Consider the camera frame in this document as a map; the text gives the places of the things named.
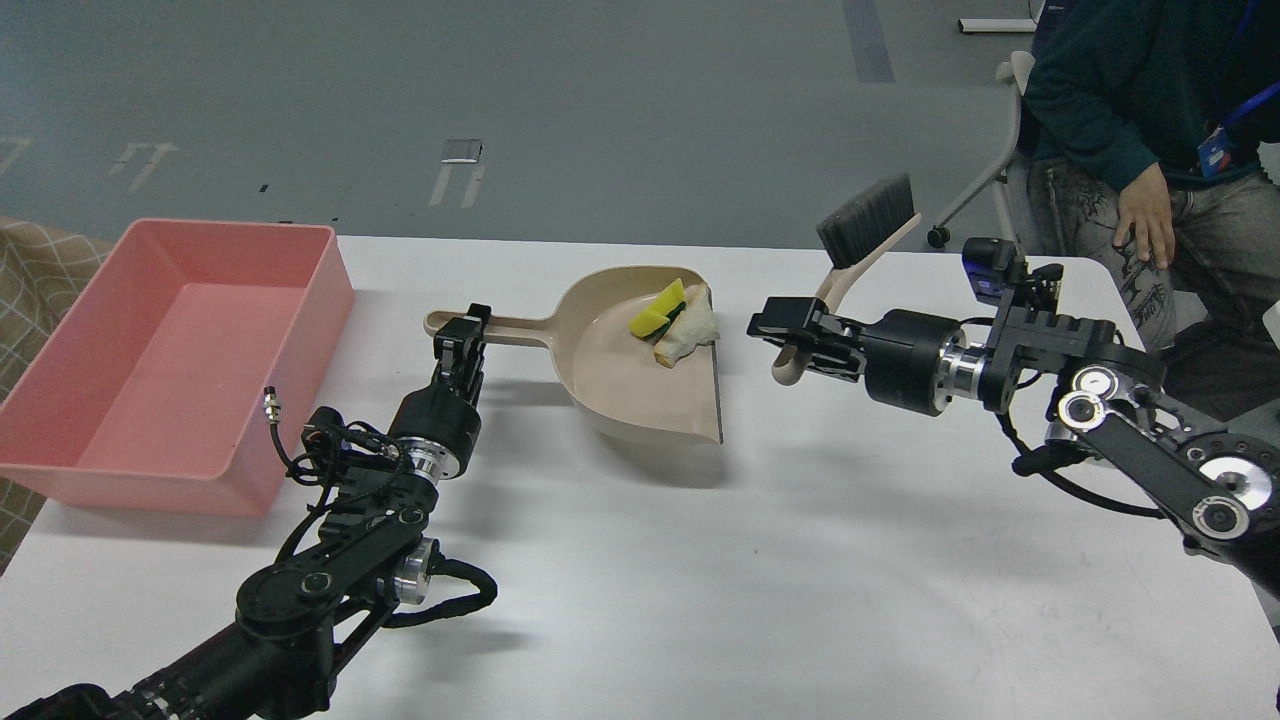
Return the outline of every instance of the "blue lanyard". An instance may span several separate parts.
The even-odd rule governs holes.
[[[1248,29],[1249,23],[1253,22],[1253,12],[1257,8],[1258,8],[1258,0],[1249,0],[1249,4],[1244,8],[1244,17],[1240,18],[1240,24],[1235,26],[1235,33],[1231,36],[1231,41],[1226,44],[1226,50],[1222,51],[1222,58],[1217,63],[1219,78],[1221,78],[1224,70],[1226,70],[1226,59],[1231,55],[1231,50],[1234,50],[1235,45],[1240,42],[1240,38],[1244,37],[1244,31]],[[1248,100],[1242,102],[1235,110],[1231,110],[1231,113],[1228,114],[1226,118],[1222,120],[1222,126],[1230,129],[1236,123],[1243,120],[1245,115],[1258,109],[1260,105],[1262,105],[1267,100],[1271,100],[1277,94],[1280,94],[1280,81],[1272,83],[1270,87],[1254,95],[1253,97],[1249,97]],[[1213,88],[1213,101],[1219,108],[1222,106],[1222,101],[1217,97],[1217,87]]]

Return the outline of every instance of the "sponge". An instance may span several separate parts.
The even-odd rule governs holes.
[[[676,278],[644,310],[631,318],[627,329],[640,340],[662,337],[671,322],[685,309],[685,283]]]

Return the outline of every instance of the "hand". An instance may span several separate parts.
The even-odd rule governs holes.
[[[1156,163],[1120,191],[1120,223],[1111,245],[1121,247],[1129,240],[1129,228],[1138,243],[1138,259],[1147,263],[1155,254],[1156,266],[1167,270],[1174,261],[1174,211]]]

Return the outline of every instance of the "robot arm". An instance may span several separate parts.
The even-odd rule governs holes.
[[[873,400],[932,416],[955,397],[1004,415],[1023,370],[1055,374],[1042,450],[1112,462],[1189,552],[1280,597],[1280,450],[1161,395],[1164,366],[1120,345],[1114,323],[1057,314],[1060,265],[1028,272],[1014,243],[991,238],[970,240],[963,259],[975,296],[998,307],[986,345],[969,345],[964,323],[948,318],[891,310],[863,324],[813,297],[771,297],[748,334],[795,346],[812,355],[808,370],[861,379]]]
[[[404,397],[387,434],[320,407],[303,427],[307,452],[300,460],[278,447],[291,477],[324,491],[276,561],[241,585],[234,623],[114,698],[97,685],[72,685],[10,719],[305,717],[329,708],[338,674],[376,630],[492,603],[498,587],[484,570],[445,559],[439,543],[422,536],[439,498],[436,484],[466,470],[480,432],[475,402],[488,320],[489,307],[472,305],[442,328],[430,384]],[[264,406],[278,443],[273,388]],[[307,475],[314,479],[305,482]],[[316,521],[319,542],[298,551]],[[421,603],[436,575],[466,580],[476,592],[420,612],[396,612],[401,603]],[[358,625],[335,642],[334,628],[361,612]]]

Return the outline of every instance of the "white table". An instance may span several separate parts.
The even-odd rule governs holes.
[[[380,632],[328,717],[1274,716],[1280,653],[1249,583],[1184,556],[1167,523],[1012,475],[977,402],[931,419],[829,378],[773,383],[748,319],[810,295],[820,251],[348,237],[342,252],[357,297],[317,402],[348,420],[385,427],[426,382],[429,310],[541,316],[589,272],[673,264],[714,291],[726,443],[599,436],[547,352],[492,346],[471,469],[429,532],[492,573],[498,601]],[[1124,318],[1097,265],[1066,265],[1061,311]],[[841,311],[891,307],[993,310],[956,255],[914,254]],[[1047,392],[1015,405],[1033,445]],[[1116,471],[1068,474],[1142,501]],[[256,520],[49,503],[0,579],[0,711],[76,682],[119,692],[224,626],[308,500],[287,487]]]

